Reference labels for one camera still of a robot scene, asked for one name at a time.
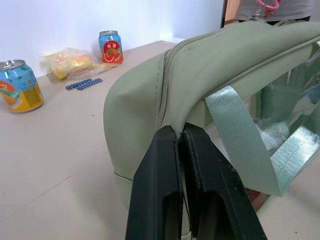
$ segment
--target light green bag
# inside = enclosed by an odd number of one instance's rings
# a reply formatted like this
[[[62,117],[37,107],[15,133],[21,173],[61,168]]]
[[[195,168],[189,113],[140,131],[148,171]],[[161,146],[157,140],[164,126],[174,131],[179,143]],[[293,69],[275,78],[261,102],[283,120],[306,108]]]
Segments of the light green bag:
[[[281,196],[320,146],[319,40],[319,23],[248,21],[187,39],[126,72],[104,106],[125,204],[154,133],[171,125],[179,138],[186,121],[214,123],[244,186]],[[182,234],[191,239],[185,206]]]

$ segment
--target plastic bag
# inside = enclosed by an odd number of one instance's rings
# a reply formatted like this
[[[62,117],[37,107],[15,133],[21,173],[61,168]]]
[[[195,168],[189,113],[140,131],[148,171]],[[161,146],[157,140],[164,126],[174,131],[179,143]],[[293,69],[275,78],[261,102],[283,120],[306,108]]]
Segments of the plastic bag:
[[[85,50],[70,47],[44,56],[44,58],[50,64],[54,75],[61,80],[90,78],[117,66],[117,64],[103,63]]]

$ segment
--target zipper track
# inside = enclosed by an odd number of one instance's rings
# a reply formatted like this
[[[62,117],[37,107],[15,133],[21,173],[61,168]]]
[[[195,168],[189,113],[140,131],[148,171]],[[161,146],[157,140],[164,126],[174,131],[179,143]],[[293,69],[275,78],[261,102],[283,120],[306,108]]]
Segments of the zipper track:
[[[199,41],[202,39],[205,39],[207,37],[210,37],[216,33],[221,32],[222,29],[218,29],[216,31],[206,33],[200,36],[195,36],[189,39],[186,39],[180,43],[178,43],[176,46],[174,46],[170,51],[168,51],[164,57],[164,69],[163,69],[163,80],[162,80],[162,97],[161,97],[161,103],[160,103],[160,110],[158,119],[156,122],[156,131],[158,131],[165,118],[165,114],[168,107],[168,95],[169,95],[169,69],[170,65],[176,56],[176,54],[185,46],[194,43],[195,41]]]

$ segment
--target mint green ribbon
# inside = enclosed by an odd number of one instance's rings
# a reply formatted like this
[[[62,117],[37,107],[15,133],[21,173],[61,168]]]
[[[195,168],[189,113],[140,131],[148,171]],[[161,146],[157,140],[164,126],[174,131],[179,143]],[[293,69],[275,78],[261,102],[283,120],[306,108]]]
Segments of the mint green ribbon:
[[[320,147],[319,132],[302,125],[269,157],[256,125],[231,86],[204,101],[246,188],[281,196]]]

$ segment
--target beige table surface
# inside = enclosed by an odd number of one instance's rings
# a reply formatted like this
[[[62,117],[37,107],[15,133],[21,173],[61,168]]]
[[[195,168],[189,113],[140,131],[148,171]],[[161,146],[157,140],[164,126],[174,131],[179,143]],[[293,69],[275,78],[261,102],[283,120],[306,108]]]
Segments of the beige table surface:
[[[83,91],[72,82],[38,83],[45,104],[10,113],[0,100],[0,240],[123,240],[128,211],[113,179],[103,131],[112,84],[174,46],[158,41],[124,53],[124,62]],[[320,239],[320,159],[260,216],[269,240]]]

